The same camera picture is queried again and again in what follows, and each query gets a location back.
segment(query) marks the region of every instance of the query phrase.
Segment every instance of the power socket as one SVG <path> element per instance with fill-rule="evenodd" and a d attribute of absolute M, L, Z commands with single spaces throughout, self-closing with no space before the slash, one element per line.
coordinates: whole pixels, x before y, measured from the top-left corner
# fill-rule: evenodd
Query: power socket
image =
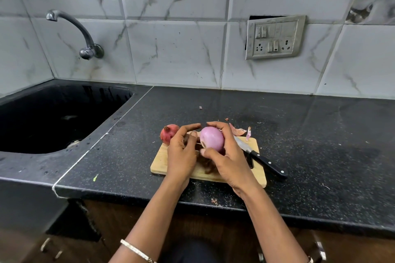
<path fill-rule="evenodd" d="M 305 21 L 306 16 L 249 20 L 246 59 L 298 55 Z"/>

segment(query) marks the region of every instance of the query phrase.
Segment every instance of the wooden cutting board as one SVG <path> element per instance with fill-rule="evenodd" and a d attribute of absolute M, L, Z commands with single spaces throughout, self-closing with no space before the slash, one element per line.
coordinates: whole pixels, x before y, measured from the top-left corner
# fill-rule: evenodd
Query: wooden cutting board
<path fill-rule="evenodd" d="M 259 153 L 258 144 L 255 138 L 250 137 L 248 141 L 246 141 L 244 136 L 239 137 L 242 141 L 245 141 L 254 151 Z M 258 183 L 262 185 L 262 187 L 266 186 L 266 177 L 264 168 L 257 163 L 256 161 L 252 161 L 254 168 L 252 172 L 255 178 L 258 180 Z M 154 161 L 151 164 L 151 173 L 154 174 L 162 174 L 166 175 L 167 172 L 167 146 L 163 143 L 158 153 L 156 154 Z M 210 174 L 204 173 L 204 167 L 199 163 L 196 165 L 195 170 L 192 172 L 191 178 L 198 180 L 206 180 L 206 181 L 215 181 L 215 182 L 225 182 L 218 171 L 215 171 Z"/>

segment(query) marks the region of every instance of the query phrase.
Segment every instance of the person's right hand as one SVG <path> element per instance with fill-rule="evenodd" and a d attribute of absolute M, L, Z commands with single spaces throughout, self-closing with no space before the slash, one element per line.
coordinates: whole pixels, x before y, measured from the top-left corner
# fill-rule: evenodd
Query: person's right hand
<path fill-rule="evenodd" d="M 214 161 L 222 178 L 239 197 L 243 198 L 244 193 L 251 187 L 260 186 L 248 166 L 243 150 L 236 143 L 228 123 L 207 122 L 207 125 L 222 130 L 225 138 L 225 156 L 213 148 L 201 149 L 200 153 L 203 157 Z"/>

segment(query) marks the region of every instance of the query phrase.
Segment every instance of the faucet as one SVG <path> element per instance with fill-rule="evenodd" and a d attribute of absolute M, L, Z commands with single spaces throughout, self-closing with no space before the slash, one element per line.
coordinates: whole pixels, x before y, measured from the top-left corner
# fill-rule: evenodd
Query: faucet
<path fill-rule="evenodd" d="M 58 21 L 58 17 L 61 17 L 73 23 L 82 32 L 86 41 L 86 48 L 82 48 L 79 51 L 79 56 L 81 56 L 81 58 L 87 60 L 91 59 L 93 56 L 97 58 L 103 58 L 104 56 L 103 47 L 93 42 L 93 39 L 89 34 L 89 32 L 81 23 L 78 22 L 76 18 L 60 10 L 50 10 L 47 12 L 46 18 L 49 21 Z"/>

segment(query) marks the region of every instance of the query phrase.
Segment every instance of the gold bangle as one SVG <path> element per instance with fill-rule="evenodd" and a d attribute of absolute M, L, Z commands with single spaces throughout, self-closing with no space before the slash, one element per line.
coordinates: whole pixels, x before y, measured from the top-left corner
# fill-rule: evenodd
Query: gold bangle
<path fill-rule="evenodd" d="M 154 260 L 152 260 L 149 256 L 147 256 L 145 253 L 140 251 L 138 248 L 135 248 L 133 245 L 131 245 L 129 242 L 121 239 L 121 243 L 125 245 L 128 249 L 142 257 L 144 260 L 148 261 L 149 263 L 156 263 Z"/>

